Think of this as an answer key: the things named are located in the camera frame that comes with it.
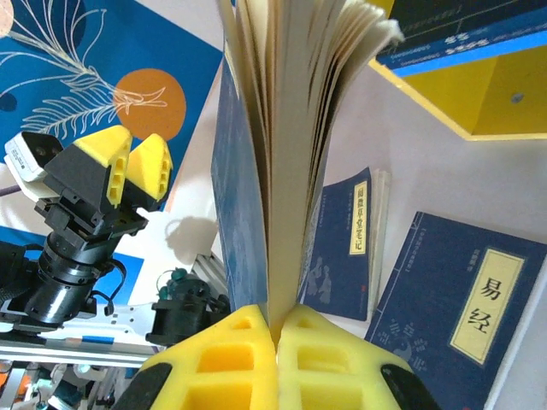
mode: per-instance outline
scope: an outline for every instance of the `white line drawing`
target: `white line drawing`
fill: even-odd
[[[61,97],[60,99],[44,99],[42,101],[44,106],[35,108],[32,111],[32,115],[23,120],[24,124],[21,125],[23,130],[53,133],[58,138],[64,139],[69,135],[74,137],[78,134],[82,135],[89,126],[98,125],[102,120],[111,123],[120,111],[123,110],[127,114],[130,108],[134,106],[167,107],[167,103],[161,100],[165,87],[151,93],[120,90],[102,79],[99,72],[93,66],[86,65],[85,60],[89,52],[103,32],[104,16],[107,13],[106,9],[93,9],[78,15],[82,0],[77,0],[72,15],[68,15],[69,0],[44,0],[44,26],[40,24],[39,19],[35,15],[35,10],[32,9],[29,3],[30,0],[12,1],[21,2],[32,17],[43,38],[38,37],[28,28],[24,27],[13,16],[13,10],[7,9],[0,3],[0,14],[5,13],[13,19],[13,27],[17,26],[19,28],[18,31],[20,31],[15,32],[12,27],[9,37],[19,43],[42,50],[47,56],[32,52],[3,51],[0,52],[0,69],[4,63],[13,58],[27,57],[58,67],[60,72],[63,73],[50,77],[29,79],[11,85],[0,92],[0,98],[16,88],[41,81],[61,81],[67,86],[70,92],[70,95]],[[57,36],[53,29],[51,16],[55,1],[57,3],[64,2],[63,36]],[[85,48],[85,51],[79,53],[74,44],[74,32],[84,19],[89,19],[92,16],[100,18],[100,26],[93,40]]]

